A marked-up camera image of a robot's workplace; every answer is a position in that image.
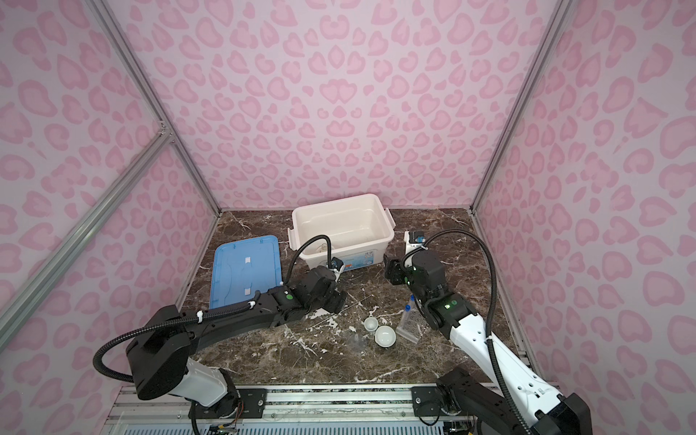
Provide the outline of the test tube with blue cap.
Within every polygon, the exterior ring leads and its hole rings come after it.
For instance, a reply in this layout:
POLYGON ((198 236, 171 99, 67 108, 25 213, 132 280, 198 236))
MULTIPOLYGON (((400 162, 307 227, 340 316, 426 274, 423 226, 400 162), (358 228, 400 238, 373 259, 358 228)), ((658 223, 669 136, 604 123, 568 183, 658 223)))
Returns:
POLYGON ((413 319, 413 308, 411 307, 410 304, 406 304, 403 314, 402 314, 402 320, 400 322, 400 326, 402 328, 407 328, 409 324, 411 324, 411 319, 413 319))

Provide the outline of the clear plastic test tube rack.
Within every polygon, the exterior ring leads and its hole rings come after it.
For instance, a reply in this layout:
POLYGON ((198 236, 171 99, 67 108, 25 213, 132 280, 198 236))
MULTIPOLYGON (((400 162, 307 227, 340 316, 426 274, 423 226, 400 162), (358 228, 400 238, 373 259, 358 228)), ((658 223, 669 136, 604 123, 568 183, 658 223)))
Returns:
POLYGON ((429 329, 429 326, 415 304, 409 303, 408 305, 411 305, 413 308, 413 319, 411 319, 411 324, 409 324, 407 328, 402 328, 399 323, 396 328, 396 333, 412 344, 418 344, 429 329))

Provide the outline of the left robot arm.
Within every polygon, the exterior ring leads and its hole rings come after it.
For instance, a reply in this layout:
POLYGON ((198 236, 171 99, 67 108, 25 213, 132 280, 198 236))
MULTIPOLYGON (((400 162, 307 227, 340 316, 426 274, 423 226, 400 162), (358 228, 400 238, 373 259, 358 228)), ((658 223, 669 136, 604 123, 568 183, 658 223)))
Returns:
POLYGON ((172 395, 208 413, 229 415, 240 403, 231 371, 208 367, 192 355, 238 335, 302 320, 318 309, 339 313, 347 297, 337 289, 339 276, 336 269, 317 266, 296 286, 257 292, 231 306, 197 313, 161 308, 126 348, 138 398, 172 395))

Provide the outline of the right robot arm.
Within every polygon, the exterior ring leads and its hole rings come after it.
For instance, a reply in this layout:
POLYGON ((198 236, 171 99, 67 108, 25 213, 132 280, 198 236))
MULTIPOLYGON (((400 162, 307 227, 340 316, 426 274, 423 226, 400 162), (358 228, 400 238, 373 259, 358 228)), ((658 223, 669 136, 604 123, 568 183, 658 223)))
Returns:
POLYGON ((520 360, 462 295, 453 292, 445 266, 431 251, 384 258, 385 277, 409 288, 431 329, 464 352, 494 382, 475 382, 462 368, 437 381, 442 405, 472 413, 499 434, 590 434, 591 411, 577 394, 564 395, 520 360))

